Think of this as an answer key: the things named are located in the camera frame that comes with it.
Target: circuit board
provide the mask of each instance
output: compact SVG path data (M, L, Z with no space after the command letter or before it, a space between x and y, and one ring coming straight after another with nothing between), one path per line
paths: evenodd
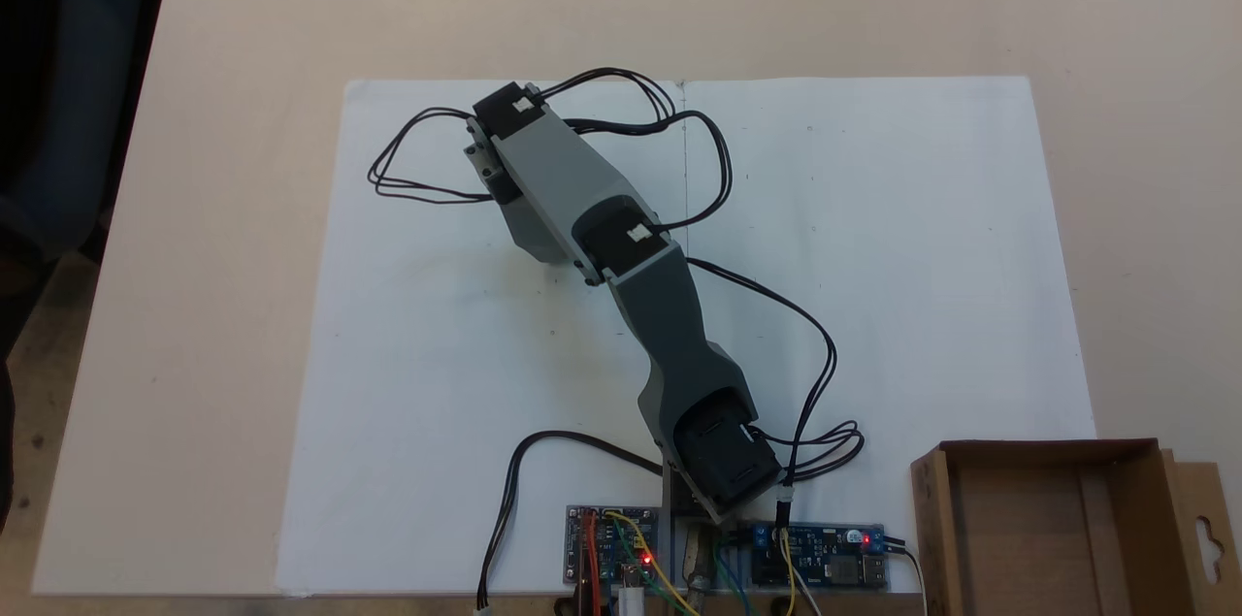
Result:
M582 566L590 563L589 556L584 554L586 537L582 534L582 523L592 520L595 523L595 558L600 570L600 584L621 585L622 570L626 565L637 566L647 578L656 580L656 571L651 566L652 556L647 555L638 545L633 528L625 522L609 519L605 515L607 512L616 512L633 519L642 529L642 538L646 539L647 545L657 545L660 509L656 507L570 505L565 508L565 564L561 571L565 584L574 584L581 578ZM621 524L621 534L617 534L616 524Z
M789 586L789 566L771 524L750 524L750 581ZM878 590L888 585L884 527L790 524L790 558L810 589Z

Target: yellow wire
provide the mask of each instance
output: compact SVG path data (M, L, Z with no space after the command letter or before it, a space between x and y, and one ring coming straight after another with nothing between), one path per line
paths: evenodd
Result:
M785 616L794 616L794 600L797 599L797 582L794 576L794 556L789 550L789 529L780 530L780 551L785 555L785 565L789 566L789 611Z
M656 575L660 576L661 582L664 582L664 589L667 589L668 594L673 595L673 599L676 599L677 602L681 604L683 609L686 609L687 614L689 614L691 616L699 616L699 612L694 611L694 607L691 606L688 601L682 599L682 595L678 592L677 587L674 587L673 584L668 581L668 578L664 576L664 571L660 569L660 563L656 561L656 551L651 550L651 546L647 545L647 539L642 538L642 529L638 528L638 524L633 519L626 517L625 514L617 514L616 512L605 512L604 515L610 519L621 519L622 522L630 524L630 527L633 528L633 535L636 539L638 539L638 548L646 551L646 554L651 556L651 566L656 568Z

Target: brown cardboard box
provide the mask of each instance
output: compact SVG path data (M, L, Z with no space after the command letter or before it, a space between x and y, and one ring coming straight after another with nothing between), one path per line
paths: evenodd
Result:
M1237 616L1215 463L1155 440L944 442L910 466L933 616ZM1223 550L1207 580L1196 520Z

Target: black wire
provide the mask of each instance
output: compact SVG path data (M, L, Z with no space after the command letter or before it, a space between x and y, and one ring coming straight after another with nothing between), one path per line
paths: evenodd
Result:
M522 440L518 447L513 450L513 456L509 458L509 469L504 477L504 491L501 493L501 512L496 517L496 528L492 529L492 540L487 544L487 553L483 554L483 569L479 571L478 591L474 595L476 609L487 607L487 574L492 569L492 560L496 558L496 551L501 549L501 539L504 538L505 524L509 523L509 517L513 514L513 508L518 502L518 469L522 467L522 457L525 456L527 450L529 450L535 442L546 438L571 440L579 443L585 443L586 446L610 453L621 461L633 463L643 471L648 471L656 476L663 474L663 467L660 463L647 461L646 458L638 456L638 453L631 453L625 448L614 446L604 440L595 438L581 432L546 430L535 432Z
M919 591L923 592L923 607L927 609L927 584L923 582L923 568L919 566L919 559L914 558L914 554L905 549L905 541L894 539L891 537L884 537L884 550L897 555L904 555L910 559L910 564L914 565L914 575L919 579Z
M700 120L703 125L707 127L708 133L712 134L712 142L715 144L717 159L720 163L720 188L715 199L712 200L712 204L709 204L707 209L700 210L698 214L692 215L688 219L683 219L682 221L656 224L651 227L653 232L664 232L692 226L692 224L703 221L709 215L715 214L724 205L724 201L728 201L729 195L733 192L733 160L729 158L729 144L725 143L724 134L715 122L712 120L712 118L705 113L696 111L696 108L683 108L682 112L674 113L664 119L652 122L651 124L621 124L621 122L605 122L602 119L565 119L565 124L576 130L579 135L595 133L652 135L668 129L669 125L673 125L676 122L683 119Z
M790 310L794 310L799 315L802 315L805 320L807 320L811 325L815 325L815 329L818 330L820 337L823 338L825 346L827 348L827 358L825 359L823 369L821 369L818 378L816 378L815 384L811 386L811 390L806 396L806 401L804 401L802 404L802 412L801 415L799 415L797 427L794 430L794 438L786 442L789 443L790 447L789 463L785 467L785 478L781 479L781 482L785 486L791 487L795 482L802 482L802 481L809 481L811 478L817 478L825 473L831 473L832 471L841 468L847 462L853 461L853 458L857 457L859 452L862 452L862 446L866 440L863 438L862 433L858 432L857 430L858 424L852 420L848 422L843 422L842 425L838 425L835 430L831 430L825 435L816 437L815 440L811 441L802 440L802 432L805 431L806 424L811 417L811 412L815 410L815 406L820 402L820 397L823 396L823 391L827 389L828 383L832 380L832 375L837 370L837 345L835 342L832 342L832 337L828 334L828 332L823 329L823 325L820 324L820 320L816 320L810 313L804 310L802 307L797 306L797 303L789 301L789 298L782 297L780 293L776 293L773 289L760 284L758 281L743 277L737 272L730 272L724 267L720 267L718 263L710 263L693 257L687 257L686 262L692 263L692 266L698 267L704 272L709 272L710 274L718 276L724 281L738 284L740 287L745 287L758 294L763 294L763 297L771 298L771 301L775 301L776 303L781 303L781 306L789 308ZM838 431L851 425L852 425L852 431L850 431L848 433ZM840 440L837 437L833 437L833 433L837 435L845 433L846 438ZM771 440L773 437L764 433L764 438ZM807 467L806 464L800 464L797 462L797 450L802 445L841 442L837 443L836 447L830 448L828 452L821 453L820 456L809 461L807 462L809 464L822 461L823 458L830 456L830 453L840 450L843 446L843 443L850 441L851 438L857 440L857 443L843 457L838 460L830 461L822 466L816 466L816 467Z
M771 443L781 446L794 445L792 441L776 438L764 432L758 426L750 425L746 428L751 433L751 436L768 440ZM843 448L851 441L854 443L841 457L826 462L822 466L815 466L820 461L823 461L825 458L828 458L833 453L841 451L841 448ZM825 473L831 473L832 471L843 467L845 464L857 458L859 453L862 453L862 448L866 445L866 442L867 438L863 437L862 432L858 430L858 422L854 420L846 420L845 422L835 426L833 428L826 431L825 433L812 440L802 440L801 441L802 446L827 446L828 448L826 448L823 452L821 452L811 461L799 462L797 467L794 469L794 482L801 483L805 481L810 481L811 478L817 478L820 476L823 476Z
M563 93L563 91L573 89L576 86L582 84L582 82L595 81L599 77L625 77L625 79L633 82L633 84L638 86L638 88L643 91L643 94L647 96L651 107L656 111L657 120L669 117L671 113L677 112L677 104L673 103L673 98L668 94L668 91L660 86L660 82L652 81L651 77L643 76L643 73L626 71L626 68L591 68L591 71L576 73L576 76L569 77L568 81L559 82L558 84L542 91L540 96L543 99L550 99L554 96ZM663 99L660 99L660 96L656 96L656 91L660 91ZM667 108L664 107L666 101L668 102Z
M438 188L435 184L416 183L414 180L404 180L400 178L390 178L388 175L389 168L392 165L392 160L396 156L397 149L401 147L401 142L405 135L410 133L416 125L427 119L436 119L440 117L450 117L453 119L469 119L469 113L462 112L461 108L450 107L430 107L424 108L422 112L416 113L412 119L405 122L405 125L397 132L396 135L386 144L384 152L371 163L370 169L366 171L366 181L375 188L375 192L379 196L394 197L394 199L409 199L412 201L422 201L424 204L482 204L483 201L492 201L492 195L488 192L463 192L458 190L451 190L447 188ZM431 192L443 192L457 199L430 199L426 196L414 195L412 192L399 192L399 191L385 191L385 190L404 190L404 191L431 191Z

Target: green wire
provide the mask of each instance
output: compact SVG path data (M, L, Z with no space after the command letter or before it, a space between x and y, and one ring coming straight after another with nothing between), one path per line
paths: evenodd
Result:
M621 528L621 522L614 519L612 525L616 527L617 529L617 540L621 541L621 548L625 549L626 558L630 558L631 563L638 565L638 574L642 575L642 579L647 581L647 586L650 586L652 591L660 595L661 599L664 599L664 601L673 605L673 609L679 611L682 616L691 616L689 611L686 611L686 609L682 607L681 604L677 604L677 601L673 597L668 596L668 592L661 589L660 585L657 585L656 581L651 579L651 575L648 575L647 571L642 569L642 564L638 563L637 558L635 558L633 550L630 550L630 541L625 540L625 528Z
M715 550L713 550L712 553L713 555L715 555L715 571L724 575L724 581L725 584L729 585L729 591L732 591L733 595L738 597L738 601L741 602L741 606L746 609L746 614L756 612L754 604L750 604L750 599L746 597L746 595L741 594L741 590L733 581L733 570L730 570L728 565L723 565L723 560L720 559L719 543L715 544Z

